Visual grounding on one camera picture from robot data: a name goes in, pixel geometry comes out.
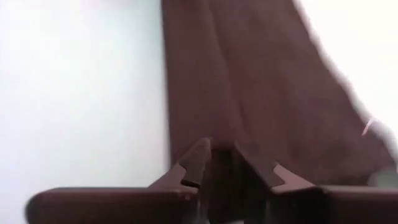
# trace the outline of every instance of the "brown curtain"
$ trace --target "brown curtain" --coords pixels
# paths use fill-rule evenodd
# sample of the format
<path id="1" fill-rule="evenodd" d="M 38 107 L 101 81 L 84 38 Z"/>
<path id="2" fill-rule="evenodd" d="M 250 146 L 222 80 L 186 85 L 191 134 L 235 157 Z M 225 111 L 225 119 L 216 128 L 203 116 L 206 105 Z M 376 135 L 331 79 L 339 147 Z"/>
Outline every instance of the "brown curtain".
<path id="1" fill-rule="evenodd" d="M 251 142 L 315 184 L 393 165 L 320 59 L 291 0 L 163 0 L 171 157 Z"/>

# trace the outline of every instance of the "white wall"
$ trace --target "white wall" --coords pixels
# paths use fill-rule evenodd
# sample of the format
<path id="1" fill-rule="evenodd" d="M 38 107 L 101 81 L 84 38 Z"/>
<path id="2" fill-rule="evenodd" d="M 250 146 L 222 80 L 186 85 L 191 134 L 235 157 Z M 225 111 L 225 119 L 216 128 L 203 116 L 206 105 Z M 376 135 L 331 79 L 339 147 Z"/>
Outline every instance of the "white wall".
<path id="1" fill-rule="evenodd" d="M 0 223 L 59 186 L 145 186 L 167 164 L 159 1 L 0 2 Z"/>

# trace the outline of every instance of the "brown fabric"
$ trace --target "brown fabric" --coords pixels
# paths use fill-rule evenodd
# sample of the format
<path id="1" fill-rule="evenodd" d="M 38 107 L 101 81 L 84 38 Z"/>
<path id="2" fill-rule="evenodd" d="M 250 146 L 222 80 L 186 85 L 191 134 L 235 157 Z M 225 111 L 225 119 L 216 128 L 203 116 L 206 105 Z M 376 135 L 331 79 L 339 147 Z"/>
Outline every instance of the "brown fabric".
<path id="1" fill-rule="evenodd" d="M 251 142 L 315 184 L 393 164 L 321 61 L 291 0 L 164 0 L 172 160 Z"/>

